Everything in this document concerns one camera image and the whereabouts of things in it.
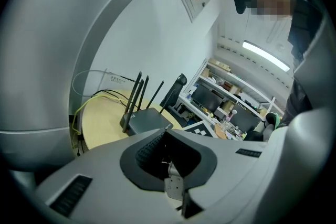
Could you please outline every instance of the router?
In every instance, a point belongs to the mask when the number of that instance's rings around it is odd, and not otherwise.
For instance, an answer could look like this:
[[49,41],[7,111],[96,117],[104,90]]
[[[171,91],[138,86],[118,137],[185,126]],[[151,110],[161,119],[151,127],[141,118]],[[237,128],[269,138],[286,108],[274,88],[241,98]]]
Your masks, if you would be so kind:
[[[141,110],[140,107],[141,107],[142,99],[143,99],[143,96],[144,96],[144,93],[145,93],[145,90],[146,90],[146,87],[149,81],[149,76],[146,77],[145,83],[143,80],[140,81],[140,78],[141,78],[141,72],[139,73],[138,78],[134,83],[131,96],[128,100],[128,103],[125,109],[125,114],[121,117],[121,120],[120,120],[122,132],[127,133],[128,136],[131,136],[131,135],[143,133],[143,132],[150,131],[150,130],[160,129],[160,128],[171,129],[172,127],[174,127],[174,125],[169,120],[167,120],[164,116],[162,116],[161,113],[174,91],[172,91],[172,93],[169,95],[169,98],[165,102],[160,112],[157,111],[155,108],[149,108],[149,106],[153,102],[154,98],[156,97],[157,93],[159,92],[159,90],[161,89],[164,83],[162,81],[160,86],[156,90],[155,94],[153,95],[151,101],[148,103],[147,107],[144,110]],[[138,100],[138,97],[140,95],[142,86],[143,86],[143,90],[140,96],[138,109],[137,111],[133,111],[135,104]]]

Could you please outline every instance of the ceiling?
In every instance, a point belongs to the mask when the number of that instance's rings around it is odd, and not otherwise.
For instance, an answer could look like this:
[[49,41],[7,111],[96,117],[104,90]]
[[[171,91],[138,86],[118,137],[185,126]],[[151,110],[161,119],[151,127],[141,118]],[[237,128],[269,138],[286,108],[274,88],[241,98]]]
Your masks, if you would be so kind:
[[288,72],[284,72],[269,61],[263,64],[271,69],[281,81],[291,85],[293,80],[292,44],[287,41],[291,19],[258,18],[250,13],[249,8],[239,15],[236,12],[234,0],[222,0],[222,10],[219,18],[218,43],[255,58],[259,62],[261,57],[242,47],[244,40],[258,45],[290,67]]

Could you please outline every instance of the fluorescent light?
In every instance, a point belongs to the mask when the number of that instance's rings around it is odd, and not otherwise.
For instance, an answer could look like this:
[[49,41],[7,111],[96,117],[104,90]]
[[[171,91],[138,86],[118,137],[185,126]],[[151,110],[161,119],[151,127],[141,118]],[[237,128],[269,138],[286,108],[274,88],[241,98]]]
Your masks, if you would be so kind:
[[249,42],[243,42],[243,48],[253,51],[254,53],[264,57],[265,59],[269,60],[270,62],[274,63],[277,67],[281,68],[284,72],[287,72],[290,68],[279,59],[275,58],[273,55],[269,54],[268,52],[258,48],[255,45],[252,45]]

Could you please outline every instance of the person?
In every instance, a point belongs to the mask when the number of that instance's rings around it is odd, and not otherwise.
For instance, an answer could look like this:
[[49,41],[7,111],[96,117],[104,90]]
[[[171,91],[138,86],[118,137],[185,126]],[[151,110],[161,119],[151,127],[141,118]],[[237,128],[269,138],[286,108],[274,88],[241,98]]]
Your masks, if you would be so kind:
[[[291,51],[294,67],[297,68],[304,59],[304,53],[312,42],[322,21],[323,4],[319,0],[234,0],[238,14],[244,13],[246,7],[252,14],[268,15],[271,18],[292,18],[288,41],[293,45]],[[287,100],[284,116],[278,127],[287,126],[301,112],[311,110],[309,99],[294,79]]]

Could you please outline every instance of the round table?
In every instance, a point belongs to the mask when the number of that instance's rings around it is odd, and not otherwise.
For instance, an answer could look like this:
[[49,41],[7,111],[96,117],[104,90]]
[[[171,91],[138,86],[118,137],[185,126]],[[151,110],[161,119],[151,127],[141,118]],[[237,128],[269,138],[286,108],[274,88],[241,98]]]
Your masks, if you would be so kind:
[[[130,96],[130,91],[119,90],[118,92],[127,98]],[[104,92],[98,94],[111,96]],[[112,92],[112,94],[125,100],[125,98],[118,93]],[[141,103],[141,109],[145,109],[148,103],[149,100],[144,98]],[[155,108],[158,111],[162,109],[161,106],[155,103],[152,103],[150,108]],[[89,150],[96,146],[128,137],[127,133],[122,132],[122,127],[119,124],[124,112],[125,106],[118,100],[101,97],[95,98],[87,103],[82,115],[82,131]],[[173,124],[173,129],[182,129],[177,120],[171,116],[168,111],[163,110],[162,115]]]

